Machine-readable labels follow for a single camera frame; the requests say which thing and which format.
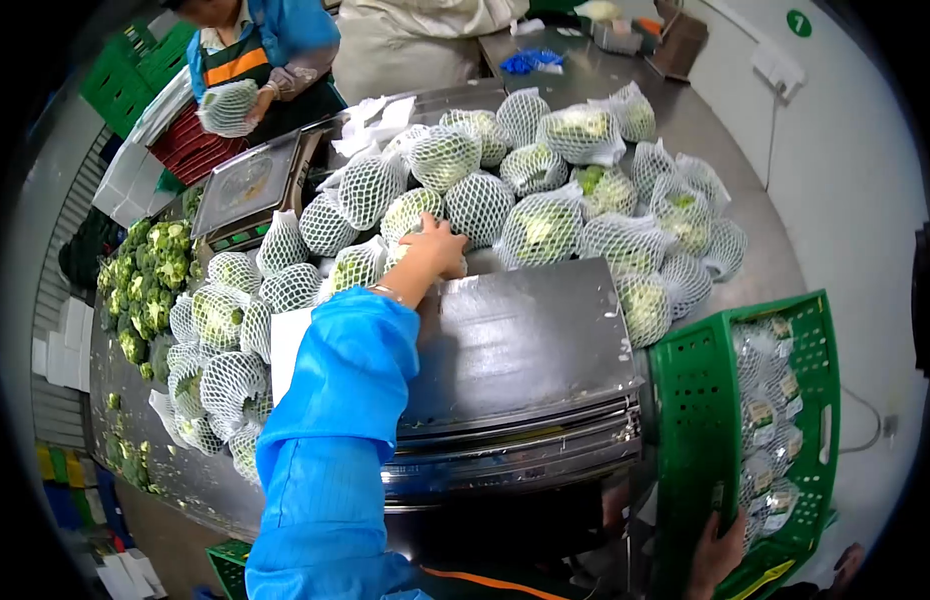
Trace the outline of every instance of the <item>hand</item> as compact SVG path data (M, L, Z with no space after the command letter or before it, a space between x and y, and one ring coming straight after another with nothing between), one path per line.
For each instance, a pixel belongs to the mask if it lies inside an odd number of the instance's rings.
M462 251L468 238L461 234L453 235L448 221L436 223L435 217L428 212L421 216L422 232L410 233L399 240L399 244L409 246L401 260L421 261L433 277L441 276L445 280L464 277Z
M274 99L275 90L269 85L263 85L261 89L258 90L258 98L255 101L255 105L252 106L252 109L245 115L245 121L248 123L258 123L262 121L262 117L266 116L266 111L268 111L268 107L272 106L272 100Z
M738 516L731 529L719 539L719 514L713 511L709 515L691 558L686 600L711 598L716 586L742 562L747 519L746 512L738 507Z

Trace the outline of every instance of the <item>white wall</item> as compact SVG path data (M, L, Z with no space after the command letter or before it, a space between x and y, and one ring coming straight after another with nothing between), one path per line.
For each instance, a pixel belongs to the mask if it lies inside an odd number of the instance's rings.
M881 414L900 416L892 447L883 439L838 462L840 521L794 576L827 586L845 546L874 544L915 457L927 391L915 371L910 312L915 230L928 218L918 156L887 82L812 2L707 4L685 3L710 32L690 74L692 87L767 185L808 289L827 289L842 384ZM789 30L791 9L807 16L810 37ZM771 88L750 65L756 42L720 11L743 18L746 30L754 28L806 69L807 84L791 102L773 110ZM867 442L874 417L847 394L841 408L842 447Z

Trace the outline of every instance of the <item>stack of red boxes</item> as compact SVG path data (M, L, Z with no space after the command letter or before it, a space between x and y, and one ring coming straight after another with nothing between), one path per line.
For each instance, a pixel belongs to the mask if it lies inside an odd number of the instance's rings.
M205 132L195 114L197 110L198 104L192 102L149 148L152 155L186 186L200 181L219 164L248 149L243 137L229 139Z

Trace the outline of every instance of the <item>electrical cable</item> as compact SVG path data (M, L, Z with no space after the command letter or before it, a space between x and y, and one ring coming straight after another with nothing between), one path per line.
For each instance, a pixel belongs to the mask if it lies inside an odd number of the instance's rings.
M868 450L872 448L873 446L875 446L876 444L878 444L879 439L882 438L882 415L879 414L878 410L876 410L874 406L872 406L866 400L863 400L854 391L849 390L845 386L841 386L841 389L844 390L845 394L852 397L853 400L864 404L865 406L868 407L868 410L872 411L872 414L875 415L876 427L875 427L875 435L872 436L872 438L869 439L867 443L864 443L862 445L857 445L851 448L839 448L838 454L846 454L848 452L862 452L863 450Z

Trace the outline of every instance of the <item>apron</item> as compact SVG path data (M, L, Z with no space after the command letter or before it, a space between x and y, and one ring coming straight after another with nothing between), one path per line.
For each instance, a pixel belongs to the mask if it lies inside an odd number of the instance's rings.
M254 79L259 88L268 83L272 65L257 25L243 39L214 54L199 48L202 57L202 77L211 89L245 79ZM329 74L318 78L310 87L289 102L275 100L268 107L255 130L246 136L249 146L258 146L282 134L321 121L345 108L339 92L332 87Z

